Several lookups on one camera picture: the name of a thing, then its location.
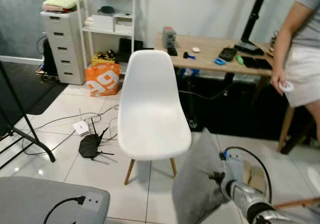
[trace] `shelving unit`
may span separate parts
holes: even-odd
[[[89,54],[90,56],[94,56],[95,51],[94,51],[94,43],[93,43],[93,37],[92,33],[98,33],[102,35],[114,35],[114,36],[122,36],[122,37],[131,37],[131,53],[134,52],[134,43],[135,43],[135,22],[136,22],[136,0],[132,0],[132,13],[130,15],[130,18],[132,18],[132,32],[127,33],[127,32],[115,32],[115,31],[107,31],[103,29],[96,29],[88,26],[84,26],[85,20],[91,16],[89,15],[89,8],[88,8],[88,0],[83,0],[84,1],[84,16],[81,11],[78,11],[78,21],[80,25],[80,36],[81,36],[81,45],[82,45],[82,52],[83,52],[83,63],[84,63],[84,68],[88,67],[88,64],[90,62],[90,58],[88,59],[86,55],[86,42],[85,42],[85,36],[84,33],[87,33],[88,35],[88,45],[89,45]],[[77,9],[81,9],[81,1],[76,0],[76,5]]]

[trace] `floor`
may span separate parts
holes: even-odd
[[[90,97],[87,87],[69,85],[50,107],[41,115],[29,115],[33,127],[37,128],[49,121],[81,113],[101,113],[118,104],[120,93],[108,97]],[[102,116],[95,126],[101,132],[110,124],[110,133],[105,138],[117,133],[118,111],[112,109]],[[36,133],[39,139],[49,148],[55,147],[73,131],[72,123],[79,117],[60,120],[42,128]],[[28,132],[24,120],[16,126]],[[192,143],[197,141],[199,133],[192,133]],[[17,137],[13,136],[1,144],[8,145]],[[276,153],[277,142],[226,135],[212,135],[221,149],[229,146],[240,146],[254,152],[265,163],[273,187],[273,204],[287,201],[313,198],[320,195],[308,177],[308,170],[314,168],[320,173],[320,150],[298,146],[292,153],[282,155]],[[176,216],[171,198],[173,184],[172,169],[169,160],[136,162],[130,184],[124,186],[125,175],[130,158],[119,148],[116,137],[105,142],[101,150],[114,153],[114,156],[99,156],[96,161],[82,158],[78,153],[81,137],[73,134],[53,151],[56,162],[51,163],[47,155],[22,154],[5,168],[0,176],[26,176],[47,179],[70,184],[91,186],[107,190],[111,202],[107,214],[108,224],[175,224]],[[0,157],[0,163],[17,153],[21,146],[15,145]],[[37,147],[29,148],[28,152],[41,151]],[[183,164],[185,155],[175,158],[177,169]],[[320,216],[304,208],[290,208],[284,212],[301,223],[320,224]],[[212,214],[205,224],[246,224],[247,222],[238,208],[229,202]]]

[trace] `hand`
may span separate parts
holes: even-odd
[[[282,96],[284,93],[279,87],[279,82],[282,84],[283,87],[286,85],[286,77],[284,70],[273,70],[270,82],[276,89],[276,91]]]

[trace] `white skirt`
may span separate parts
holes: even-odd
[[[291,107],[320,100],[320,48],[293,45],[284,66],[294,90],[285,93]]]

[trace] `metal arm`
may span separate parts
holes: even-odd
[[[259,191],[243,182],[243,169],[241,153],[229,150],[221,191],[241,210],[249,224],[296,224],[280,214]]]

